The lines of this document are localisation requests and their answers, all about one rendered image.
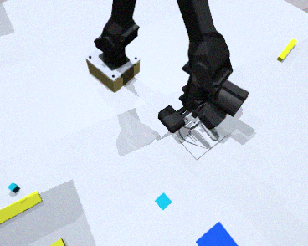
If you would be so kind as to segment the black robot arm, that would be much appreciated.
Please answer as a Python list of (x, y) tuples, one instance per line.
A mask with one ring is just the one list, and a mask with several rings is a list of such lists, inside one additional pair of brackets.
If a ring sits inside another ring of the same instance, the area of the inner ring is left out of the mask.
[[(102, 53), (98, 57), (114, 71), (130, 59), (126, 46), (138, 37), (140, 26), (134, 20), (137, 0), (113, 0), (111, 16), (102, 34), (94, 40)], [(227, 114), (235, 116), (249, 92), (228, 81), (233, 73), (230, 52), (224, 36), (216, 30), (208, 0), (177, 0), (188, 37), (187, 92), (194, 98), (209, 98), (191, 114), (207, 129), (218, 126)]]

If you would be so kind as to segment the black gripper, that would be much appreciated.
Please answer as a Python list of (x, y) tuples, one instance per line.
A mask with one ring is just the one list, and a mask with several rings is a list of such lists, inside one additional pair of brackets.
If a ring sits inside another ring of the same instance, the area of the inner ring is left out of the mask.
[[(184, 117), (189, 115), (191, 112), (193, 113), (196, 108), (205, 103), (205, 101), (209, 98), (208, 96), (202, 99), (194, 98), (187, 92), (187, 85), (184, 85), (181, 89), (183, 95), (179, 96), (179, 100), (182, 102), (182, 108), (179, 110), (175, 110), (171, 105), (168, 105), (163, 110), (158, 112), (157, 119), (171, 132), (175, 133), (183, 126), (185, 126)], [(186, 111), (186, 112), (185, 112)], [(185, 112), (185, 113), (184, 113)]]

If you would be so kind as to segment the small cyan cube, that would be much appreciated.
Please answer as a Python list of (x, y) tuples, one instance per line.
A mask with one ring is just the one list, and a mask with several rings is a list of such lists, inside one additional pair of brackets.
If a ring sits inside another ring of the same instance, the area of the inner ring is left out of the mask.
[(16, 191), (18, 190), (18, 189), (20, 189), (21, 187), (19, 187), (18, 185), (16, 185), (15, 183), (11, 183), (9, 186), (8, 186), (8, 189), (11, 189), (11, 191), (12, 192), (14, 192), (14, 193), (16, 193)]

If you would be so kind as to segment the yellow flat bar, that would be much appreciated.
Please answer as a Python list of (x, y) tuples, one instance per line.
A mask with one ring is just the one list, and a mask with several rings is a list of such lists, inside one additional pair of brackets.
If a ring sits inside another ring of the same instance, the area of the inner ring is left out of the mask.
[(281, 62), (283, 60), (283, 58), (289, 53), (289, 51), (291, 50), (291, 48), (294, 46), (294, 44), (296, 44), (297, 41), (292, 39), (289, 44), (286, 46), (286, 48), (283, 50), (283, 52), (280, 54), (280, 56), (278, 57), (278, 60)]
[(37, 205), (37, 203), (42, 202), (39, 195), (39, 191), (33, 192), (26, 197), (8, 205), (8, 207), (0, 210), (0, 224), (7, 222), (8, 219), (13, 218), (23, 211), (28, 210)]

